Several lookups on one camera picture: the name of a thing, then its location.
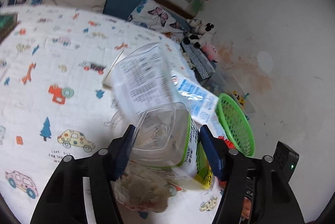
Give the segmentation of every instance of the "paper label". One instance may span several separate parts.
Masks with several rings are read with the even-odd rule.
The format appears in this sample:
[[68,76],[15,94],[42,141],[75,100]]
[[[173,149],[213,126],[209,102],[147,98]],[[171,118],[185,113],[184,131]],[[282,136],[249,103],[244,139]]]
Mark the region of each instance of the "paper label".
[[204,125],[210,121],[216,108],[218,97],[207,91],[200,84],[196,84],[177,72],[173,72],[172,81],[179,94],[192,102],[192,118]]
[[172,102],[168,79],[161,67],[164,60],[159,46],[138,56],[123,59],[118,67],[135,112]]

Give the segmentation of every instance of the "butterfly pillowcase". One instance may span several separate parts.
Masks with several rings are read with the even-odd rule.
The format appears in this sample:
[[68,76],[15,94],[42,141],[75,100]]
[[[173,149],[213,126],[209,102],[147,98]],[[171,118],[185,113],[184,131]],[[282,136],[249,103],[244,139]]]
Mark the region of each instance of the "butterfly pillowcase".
[[176,42],[184,38],[184,28],[161,5],[153,0],[142,0],[128,17],[128,21],[164,34]]

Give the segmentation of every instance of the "green-rimmed container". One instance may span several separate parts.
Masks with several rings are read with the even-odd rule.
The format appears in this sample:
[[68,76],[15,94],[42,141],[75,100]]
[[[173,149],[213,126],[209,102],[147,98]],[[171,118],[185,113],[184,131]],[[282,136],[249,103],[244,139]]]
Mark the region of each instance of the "green-rimmed container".
[[255,153],[252,130],[235,100],[227,94],[220,94],[215,112],[228,139],[244,155],[252,157]]

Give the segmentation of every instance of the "pink plush toy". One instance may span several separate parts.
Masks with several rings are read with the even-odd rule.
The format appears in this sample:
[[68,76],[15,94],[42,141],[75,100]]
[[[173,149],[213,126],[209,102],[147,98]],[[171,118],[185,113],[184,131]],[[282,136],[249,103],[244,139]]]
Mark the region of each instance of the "pink plush toy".
[[206,42],[206,44],[201,47],[201,50],[207,55],[208,60],[216,63],[219,62],[219,55],[212,44]]

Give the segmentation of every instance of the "clear plastic lid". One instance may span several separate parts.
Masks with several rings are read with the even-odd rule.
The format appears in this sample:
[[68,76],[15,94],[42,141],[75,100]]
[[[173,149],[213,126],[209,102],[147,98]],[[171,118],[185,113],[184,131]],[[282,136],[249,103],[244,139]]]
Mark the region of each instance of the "clear plastic lid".
[[146,110],[136,126],[130,159],[152,167],[180,164],[189,123],[189,113],[181,102]]

